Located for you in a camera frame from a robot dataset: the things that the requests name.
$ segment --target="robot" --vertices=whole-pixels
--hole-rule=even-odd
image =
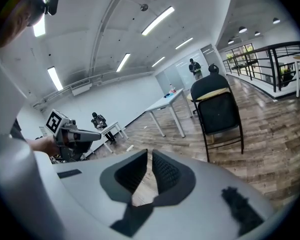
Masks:
[[[43,0],[36,2],[33,22],[48,8]],[[49,5],[51,14],[55,4]],[[5,220],[14,221],[27,238],[219,240],[249,231],[242,238],[264,239],[288,212],[274,214],[261,193],[226,169],[162,150],[152,151],[158,196],[135,207],[131,200],[146,172],[146,149],[51,164],[46,154],[10,137],[25,99],[0,66],[0,208],[8,209]],[[68,161],[100,138],[77,129],[57,110],[46,126]]]
[[[93,141],[101,139],[101,134],[78,129],[76,121],[53,109],[48,116],[46,125],[60,147],[62,161],[79,161]]]

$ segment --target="human hand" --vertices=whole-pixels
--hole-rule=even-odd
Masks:
[[[53,135],[36,140],[27,139],[27,142],[34,151],[44,152],[48,154],[49,157],[60,154],[60,148],[57,146]]]

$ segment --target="table leg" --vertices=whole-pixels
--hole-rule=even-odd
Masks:
[[[171,114],[172,114],[172,116],[173,116],[173,119],[174,119],[176,125],[178,126],[178,129],[179,129],[179,131],[180,131],[181,136],[182,136],[182,137],[185,137],[184,132],[183,132],[183,129],[182,129],[182,125],[180,124],[179,118],[178,118],[178,116],[176,115],[176,113],[175,113],[175,111],[174,111],[172,105],[169,105],[169,109],[170,109],[170,112],[171,112]]]
[[[107,145],[106,141],[104,142],[104,146],[108,149],[109,152],[113,153],[113,151],[110,149],[110,147]]]
[[[149,113],[150,113],[150,116],[152,117],[153,121],[155,122],[156,126],[158,127],[159,132],[161,133],[161,135],[162,135],[163,137],[165,137],[165,134],[163,133],[163,131],[162,131],[160,125],[159,125],[159,122],[158,122],[157,119],[155,118],[154,113],[153,113],[152,111],[150,111]]]
[[[126,135],[125,131],[120,127],[119,124],[117,124],[116,127],[117,127],[117,128],[116,128],[117,130],[120,130],[120,131],[123,133],[123,135],[125,136],[126,139],[129,138],[129,137]]]
[[[299,67],[298,67],[298,62],[296,61],[294,63],[295,65],[295,79],[296,79],[296,97],[299,98],[299,90],[300,90],[300,87],[299,87]]]
[[[188,103],[188,101],[187,101],[187,99],[186,99],[186,96],[185,96],[185,94],[184,94],[184,91],[182,91],[182,97],[183,97],[184,102],[185,102],[185,104],[186,104],[186,107],[187,107],[189,116],[192,117],[192,112],[191,112],[191,109],[190,109],[190,107],[189,107],[189,103]]]
[[[117,124],[115,125],[115,128],[116,128],[116,130],[118,131],[119,135],[121,135],[121,137],[122,137],[122,139],[123,139],[124,137],[123,137],[123,135],[122,135],[121,132],[120,132],[121,129],[118,127]]]

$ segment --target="black fabric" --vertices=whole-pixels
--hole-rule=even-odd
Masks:
[[[109,131],[109,133],[105,134],[105,137],[109,140],[109,141],[112,141],[114,142],[115,139],[114,139],[114,136],[113,134]]]
[[[110,131],[109,131],[108,135],[109,135],[109,137],[111,138],[111,140],[114,142],[114,141],[115,141],[115,138],[114,138],[113,134],[112,134]]]
[[[195,187],[195,175],[189,167],[155,149],[152,155],[152,170],[159,189],[159,196],[153,203],[132,205],[132,194],[146,173],[147,149],[107,167],[100,176],[100,184],[109,198],[127,204],[123,218],[114,222],[111,228],[129,237],[145,223],[154,207],[177,205]]]
[[[127,205],[123,218],[114,222],[111,229],[132,237],[153,212],[151,203],[141,206]]]
[[[63,178],[67,178],[67,177],[71,177],[77,174],[81,174],[82,172],[79,169],[74,169],[74,170],[68,170],[68,171],[63,171],[63,172],[58,172],[58,176],[59,178],[63,179]]]
[[[192,100],[222,88],[229,88],[227,80],[219,74],[211,74],[197,80],[191,87]]]
[[[107,167],[100,176],[100,184],[110,199],[130,203],[132,194],[146,173],[147,150]]]
[[[236,104],[231,93],[222,93],[201,101],[198,105],[205,134],[216,134],[239,125]]]
[[[237,188],[228,187],[222,190],[221,196],[229,205],[231,215],[240,224],[238,236],[244,235],[263,223],[263,219],[249,205],[248,198],[237,192]]]
[[[24,139],[24,137],[23,137],[23,135],[21,133],[21,130],[22,129],[21,129],[20,125],[19,125],[19,122],[16,119],[15,122],[14,122],[14,124],[13,124],[13,127],[11,129],[11,135],[15,139],[20,139],[20,140],[24,140],[25,141],[25,139]]]
[[[189,70],[193,75],[195,75],[198,72],[194,72],[195,70],[199,70],[201,68],[201,65],[198,62],[195,62],[194,64],[189,65]]]
[[[93,123],[94,127],[97,128],[97,125],[100,126],[100,128],[105,128],[107,127],[108,125],[105,123],[106,122],[106,119],[101,115],[101,114],[98,114],[97,117],[93,118],[91,120],[91,122]]]
[[[177,162],[160,151],[152,151],[152,171],[159,195],[154,198],[153,206],[175,206],[193,191],[196,178],[190,167]]]

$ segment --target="wooden floor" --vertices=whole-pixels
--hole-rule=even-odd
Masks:
[[[240,143],[212,149],[210,161],[222,166],[263,193],[276,208],[293,200],[300,192],[300,97],[289,96],[273,101],[251,85],[228,77],[237,105],[244,134],[244,154]],[[194,105],[189,102],[191,110]],[[155,112],[166,137],[159,133],[152,118],[144,114],[126,128],[128,140],[118,135],[110,146],[114,155],[125,153],[130,145],[133,150],[160,149],[182,156],[206,161],[202,131],[197,115],[189,118],[183,99],[173,104],[186,134],[182,138],[168,109]],[[216,135],[215,142],[231,138],[238,130]],[[90,159],[111,156],[102,146]],[[148,170],[133,195],[134,205],[151,203],[157,195],[155,177]]]

